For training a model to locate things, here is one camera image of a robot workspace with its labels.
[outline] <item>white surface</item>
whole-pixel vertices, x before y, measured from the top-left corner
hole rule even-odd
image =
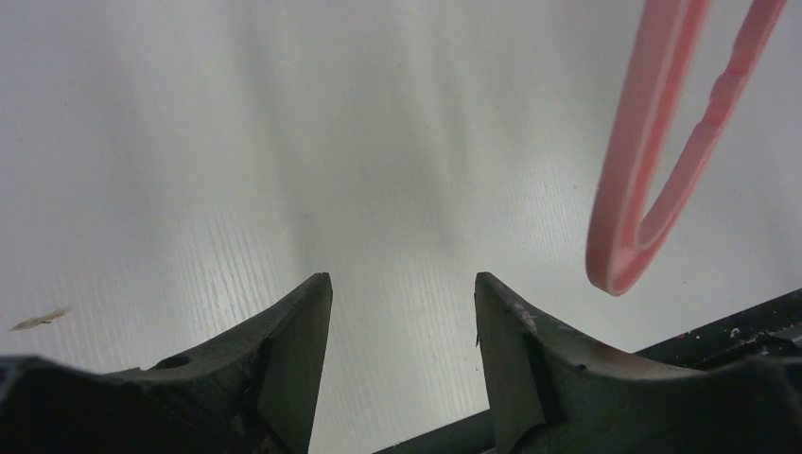
[[[749,3],[712,10],[669,156]],[[149,367],[330,271],[312,452],[363,453],[486,408],[477,271],[627,350],[802,287],[800,2],[642,281],[587,283],[640,9],[3,2],[2,321],[73,311],[2,353]]]

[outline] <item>brown stain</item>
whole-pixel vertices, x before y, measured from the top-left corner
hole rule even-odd
[[[67,312],[69,312],[71,309],[72,309],[72,307],[61,307],[61,308],[58,308],[58,309],[54,310],[53,312],[50,312],[47,315],[43,315],[41,317],[33,317],[31,319],[23,320],[23,321],[17,323],[9,331],[22,331],[24,329],[30,329],[30,328],[39,326],[40,324],[49,324],[49,323],[53,322],[54,320],[59,319],[59,318],[63,317],[64,315],[66,315]]]

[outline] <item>pink handle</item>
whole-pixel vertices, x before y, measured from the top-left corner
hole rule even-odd
[[[646,0],[640,18],[601,170],[585,256],[590,282],[614,296],[635,284],[679,218],[785,0],[752,3],[729,64],[710,92],[702,121],[644,218],[649,188],[709,5],[709,0]]]

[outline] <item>pink plastic object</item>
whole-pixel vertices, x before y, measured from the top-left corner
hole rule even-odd
[[[635,284],[679,218],[785,0],[755,0],[710,101],[646,217],[663,143],[709,0],[646,0],[587,236],[590,282],[618,296]]]

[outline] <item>pink clip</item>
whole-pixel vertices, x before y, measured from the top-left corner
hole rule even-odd
[[[754,0],[669,180],[643,212],[710,0],[646,0],[590,218],[590,282],[618,296],[654,259],[688,202],[785,0]]]

